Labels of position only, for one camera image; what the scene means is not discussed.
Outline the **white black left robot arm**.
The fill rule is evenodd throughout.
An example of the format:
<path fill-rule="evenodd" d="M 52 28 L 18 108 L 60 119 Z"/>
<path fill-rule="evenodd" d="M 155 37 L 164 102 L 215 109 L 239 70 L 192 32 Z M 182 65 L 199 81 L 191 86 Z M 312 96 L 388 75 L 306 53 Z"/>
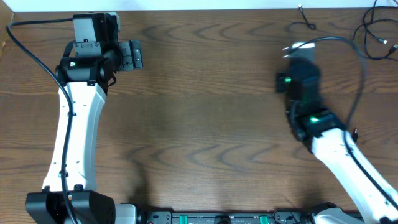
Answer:
<path fill-rule="evenodd" d="M 132 204 L 116 204 L 96 190 L 95 151 L 108 88 L 121 71 L 141 69 L 137 40 L 120 42 L 115 12 L 76 14 L 75 40 L 55 76 L 60 115 L 52 161 L 42 190 L 29 193 L 25 208 L 37 223 L 136 223 Z"/>

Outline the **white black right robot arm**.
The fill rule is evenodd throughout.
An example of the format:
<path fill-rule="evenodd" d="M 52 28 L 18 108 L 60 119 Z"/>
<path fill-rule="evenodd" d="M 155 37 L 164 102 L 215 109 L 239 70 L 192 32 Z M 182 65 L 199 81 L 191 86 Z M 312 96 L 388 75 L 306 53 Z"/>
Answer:
<path fill-rule="evenodd" d="M 397 223 L 397 190 L 365 158 L 319 93 L 320 69 L 305 58 L 289 60 L 277 75 L 295 138 L 329 168 L 357 206 L 362 223 Z"/>

